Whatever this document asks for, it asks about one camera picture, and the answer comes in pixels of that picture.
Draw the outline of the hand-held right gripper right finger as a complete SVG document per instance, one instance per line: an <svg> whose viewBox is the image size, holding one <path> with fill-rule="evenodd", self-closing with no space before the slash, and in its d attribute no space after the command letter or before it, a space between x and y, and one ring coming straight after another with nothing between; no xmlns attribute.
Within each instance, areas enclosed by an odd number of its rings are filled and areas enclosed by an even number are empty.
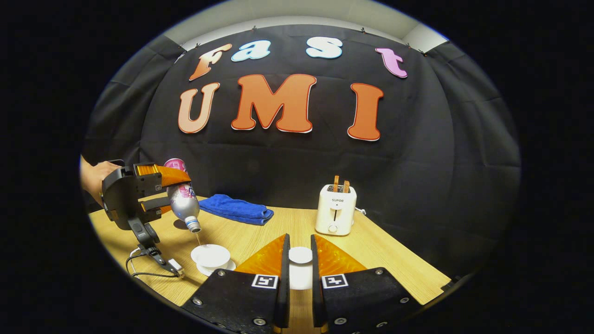
<svg viewBox="0 0 594 334"><path fill-rule="evenodd" d="M320 235L313 254L313 323L323 334L394 334L422 305L386 268L368 269Z"/></svg>

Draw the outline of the white teacup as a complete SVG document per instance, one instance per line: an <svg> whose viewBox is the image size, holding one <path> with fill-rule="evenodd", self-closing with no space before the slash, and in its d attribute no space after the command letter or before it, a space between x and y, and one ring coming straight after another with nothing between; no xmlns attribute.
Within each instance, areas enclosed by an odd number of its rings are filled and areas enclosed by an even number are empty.
<svg viewBox="0 0 594 334"><path fill-rule="evenodd" d="M191 259L204 268L223 268L231 260L231 253L223 246L216 244L202 244L190 253Z"/></svg>

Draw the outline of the black backdrop cloth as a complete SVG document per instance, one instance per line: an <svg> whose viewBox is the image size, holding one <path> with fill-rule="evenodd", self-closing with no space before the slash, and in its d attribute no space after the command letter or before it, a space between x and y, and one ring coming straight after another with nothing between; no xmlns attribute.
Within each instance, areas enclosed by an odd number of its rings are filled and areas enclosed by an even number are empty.
<svg viewBox="0 0 594 334"><path fill-rule="evenodd" d="M278 207L317 208L339 175L370 220L448 276L496 245L521 174L507 105L458 47L422 54L319 25L143 47L98 98L82 154L180 158L199 195Z"/></svg>

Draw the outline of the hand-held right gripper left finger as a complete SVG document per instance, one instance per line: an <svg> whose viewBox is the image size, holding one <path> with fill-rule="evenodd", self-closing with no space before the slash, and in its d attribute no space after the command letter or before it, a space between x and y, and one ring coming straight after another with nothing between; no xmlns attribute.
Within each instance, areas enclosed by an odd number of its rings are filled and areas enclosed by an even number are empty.
<svg viewBox="0 0 594 334"><path fill-rule="evenodd" d="M290 245L285 233L235 270L215 270L183 310L227 334L279 334L289 326Z"/></svg>

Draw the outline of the white toaster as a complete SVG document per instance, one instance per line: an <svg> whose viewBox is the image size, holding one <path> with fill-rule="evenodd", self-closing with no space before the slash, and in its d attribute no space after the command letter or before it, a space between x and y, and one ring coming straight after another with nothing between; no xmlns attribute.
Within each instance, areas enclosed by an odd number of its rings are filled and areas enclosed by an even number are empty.
<svg viewBox="0 0 594 334"><path fill-rule="evenodd" d="M337 192L334 188L327 184L320 190L315 229L325 235L346 236L354 224L357 194L352 186L347 192L343 185L337 186Z"/></svg>

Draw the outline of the silver water bottle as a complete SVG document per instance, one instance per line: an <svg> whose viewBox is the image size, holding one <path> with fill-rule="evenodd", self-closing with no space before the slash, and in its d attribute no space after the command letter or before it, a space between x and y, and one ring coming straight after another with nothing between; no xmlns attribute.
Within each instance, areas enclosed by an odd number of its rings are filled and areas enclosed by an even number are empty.
<svg viewBox="0 0 594 334"><path fill-rule="evenodd" d="M200 213L200 205L191 183L170 186L167 189L167 195L176 217L184 221L192 233L199 233L201 226L197 217Z"/></svg>

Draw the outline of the blue folded towel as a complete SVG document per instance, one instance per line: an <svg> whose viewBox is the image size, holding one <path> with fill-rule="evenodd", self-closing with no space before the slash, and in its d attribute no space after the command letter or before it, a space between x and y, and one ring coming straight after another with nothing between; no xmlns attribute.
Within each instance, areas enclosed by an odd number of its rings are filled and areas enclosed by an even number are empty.
<svg viewBox="0 0 594 334"><path fill-rule="evenodd" d="M228 195L215 194L199 201L202 211L249 225L263 226L274 215L274 211L264 205L253 204Z"/></svg>

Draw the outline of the white teacup lid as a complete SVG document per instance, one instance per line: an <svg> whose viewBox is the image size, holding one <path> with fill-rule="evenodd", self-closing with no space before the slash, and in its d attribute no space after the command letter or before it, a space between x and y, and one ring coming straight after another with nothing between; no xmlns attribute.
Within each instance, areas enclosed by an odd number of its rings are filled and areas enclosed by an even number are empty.
<svg viewBox="0 0 594 334"><path fill-rule="evenodd" d="M293 247L289 250L289 287L291 290L312 288L313 254L307 247Z"/></svg>

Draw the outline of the white saucer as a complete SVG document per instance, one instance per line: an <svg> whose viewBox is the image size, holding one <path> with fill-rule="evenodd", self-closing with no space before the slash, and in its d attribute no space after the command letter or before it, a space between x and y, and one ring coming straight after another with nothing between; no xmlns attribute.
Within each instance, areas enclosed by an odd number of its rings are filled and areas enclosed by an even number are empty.
<svg viewBox="0 0 594 334"><path fill-rule="evenodd" d="M232 270L235 270L236 269L236 263L233 260L230 259L227 263L225 263L222 266L208 268L208 267L202 266L200 264L196 264L196 267L197 267L198 271L201 274L206 275L206 276L210 276L212 273L214 273L218 269L231 270L231 271Z"/></svg>

